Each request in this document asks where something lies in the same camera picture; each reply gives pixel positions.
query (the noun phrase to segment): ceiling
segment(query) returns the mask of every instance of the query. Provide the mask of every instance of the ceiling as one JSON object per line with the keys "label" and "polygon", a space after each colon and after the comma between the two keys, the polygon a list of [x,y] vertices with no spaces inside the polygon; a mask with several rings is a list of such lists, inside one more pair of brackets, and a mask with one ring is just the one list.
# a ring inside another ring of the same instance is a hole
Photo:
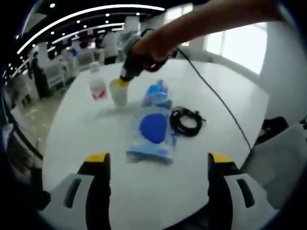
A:
{"label": "ceiling", "polygon": [[[52,41],[62,37],[62,34],[68,35],[73,32],[82,30],[84,25],[86,25],[87,28],[103,25],[106,24],[106,20],[108,20],[109,23],[123,23],[125,21],[126,16],[136,15],[137,12],[140,13],[140,21],[142,22],[163,12],[140,8],[115,8],[85,13],[65,20],[64,22],[61,22],[52,27],[50,30],[45,31],[35,40],[33,40],[33,42],[28,45],[19,55],[16,55],[17,50],[19,50],[25,44],[25,42],[32,38],[33,35],[41,31],[51,23],[55,22],[56,20],[61,19],[72,13],[76,13],[93,7],[112,4],[141,4],[169,9],[190,2],[190,0],[117,0],[116,2],[113,0],[41,0],[37,2],[32,8],[31,13],[29,14],[31,17],[28,17],[27,23],[20,23],[19,30],[18,32],[16,32],[16,35],[20,34],[20,36],[18,39],[14,39],[15,41],[10,52],[11,55],[9,63],[12,63],[14,66],[21,65],[22,62],[20,60],[20,56],[25,57],[28,54],[28,52],[32,49],[31,44],[38,44],[42,41],[47,41],[51,44]],[[193,0],[192,2],[193,4],[197,5],[203,4],[204,0]],[[50,4],[52,3],[55,3],[54,8],[50,8]]]}

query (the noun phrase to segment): blue sponge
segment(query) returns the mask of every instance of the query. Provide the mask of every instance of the blue sponge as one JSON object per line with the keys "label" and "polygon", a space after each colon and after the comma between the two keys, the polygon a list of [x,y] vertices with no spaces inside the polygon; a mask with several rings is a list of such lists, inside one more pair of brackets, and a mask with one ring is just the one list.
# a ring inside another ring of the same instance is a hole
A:
{"label": "blue sponge", "polygon": [[167,120],[163,114],[150,114],[140,123],[141,134],[152,143],[159,144],[165,140]]}

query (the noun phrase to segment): white round table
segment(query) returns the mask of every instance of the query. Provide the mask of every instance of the white round table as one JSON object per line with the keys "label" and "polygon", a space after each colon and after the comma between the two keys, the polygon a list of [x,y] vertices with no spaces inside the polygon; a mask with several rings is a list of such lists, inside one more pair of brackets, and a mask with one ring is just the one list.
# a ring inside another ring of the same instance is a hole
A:
{"label": "white round table", "polygon": [[[220,94],[254,145],[269,97],[260,87],[223,66],[193,62]],[[106,82],[118,78],[122,63],[103,66]],[[163,229],[208,203],[208,152],[227,154],[242,167],[249,148],[227,109],[184,60],[170,60],[157,73],[143,72],[129,87],[129,102],[116,109],[109,97],[91,98],[89,70],[81,72],[65,95],[53,121],[43,163],[44,189],[51,191],[77,173],[93,153],[111,154],[110,222],[112,229]],[[131,122],[148,87],[163,79],[173,106],[198,110],[208,120],[194,138],[177,141],[171,165],[151,161],[128,163]]]}

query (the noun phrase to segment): gray cloth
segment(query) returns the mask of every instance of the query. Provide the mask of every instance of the gray cloth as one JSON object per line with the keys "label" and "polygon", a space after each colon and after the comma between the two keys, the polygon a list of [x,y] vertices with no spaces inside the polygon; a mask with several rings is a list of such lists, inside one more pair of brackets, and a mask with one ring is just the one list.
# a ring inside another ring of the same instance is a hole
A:
{"label": "gray cloth", "polygon": [[294,189],[307,160],[307,144],[301,124],[254,148],[242,172],[253,177],[268,193],[268,201],[280,209]]}

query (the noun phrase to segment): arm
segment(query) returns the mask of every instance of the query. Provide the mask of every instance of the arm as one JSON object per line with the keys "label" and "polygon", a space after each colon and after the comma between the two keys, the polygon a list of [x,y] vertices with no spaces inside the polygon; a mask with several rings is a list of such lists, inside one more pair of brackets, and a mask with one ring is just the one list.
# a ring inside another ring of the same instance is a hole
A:
{"label": "arm", "polygon": [[248,24],[281,20],[270,0],[212,0],[152,32],[135,45],[138,54],[163,60],[174,47],[202,35]]}

